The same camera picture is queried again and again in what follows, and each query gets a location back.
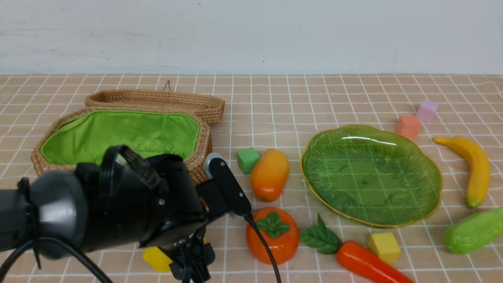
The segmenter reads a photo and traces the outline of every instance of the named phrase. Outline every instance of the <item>orange cube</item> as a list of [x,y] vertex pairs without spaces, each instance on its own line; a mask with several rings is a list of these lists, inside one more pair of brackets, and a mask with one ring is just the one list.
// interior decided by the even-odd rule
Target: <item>orange cube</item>
[[396,132],[408,139],[417,139],[421,131],[421,122],[416,116],[401,115],[396,125]]

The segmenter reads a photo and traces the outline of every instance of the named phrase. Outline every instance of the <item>toy carrot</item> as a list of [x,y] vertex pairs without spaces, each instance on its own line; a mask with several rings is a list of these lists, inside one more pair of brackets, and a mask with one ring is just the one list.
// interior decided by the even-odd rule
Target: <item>toy carrot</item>
[[375,283],[413,283],[407,276],[382,261],[377,255],[360,244],[347,241],[329,230],[318,214],[318,225],[300,232],[300,240],[321,254],[337,254],[337,262],[356,275]]

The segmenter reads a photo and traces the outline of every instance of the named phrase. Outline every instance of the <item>yellow cube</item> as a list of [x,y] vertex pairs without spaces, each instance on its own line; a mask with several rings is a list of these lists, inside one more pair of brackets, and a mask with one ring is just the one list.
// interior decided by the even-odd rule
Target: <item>yellow cube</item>
[[370,236],[367,248],[387,264],[395,264],[402,254],[392,232],[376,233]]

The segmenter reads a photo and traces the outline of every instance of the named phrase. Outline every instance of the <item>yellow object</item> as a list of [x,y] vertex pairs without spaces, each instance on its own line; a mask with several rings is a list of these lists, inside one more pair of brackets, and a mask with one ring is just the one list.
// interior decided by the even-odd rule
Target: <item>yellow object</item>
[[143,250],[143,260],[159,272],[171,272],[170,264],[173,261],[158,247],[148,247]]
[[471,139],[462,136],[436,137],[433,142],[448,147],[466,161],[470,170],[466,203],[470,208],[477,208],[487,195],[491,178],[491,166],[484,149]]
[[395,236],[391,232],[372,234],[367,248],[390,265],[395,264],[402,254]]

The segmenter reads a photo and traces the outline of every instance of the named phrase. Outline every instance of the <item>white wall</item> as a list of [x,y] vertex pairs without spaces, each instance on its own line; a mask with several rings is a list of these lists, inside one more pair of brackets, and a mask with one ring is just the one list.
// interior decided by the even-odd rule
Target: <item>white wall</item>
[[0,0],[0,73],[503,74],[501,0]]

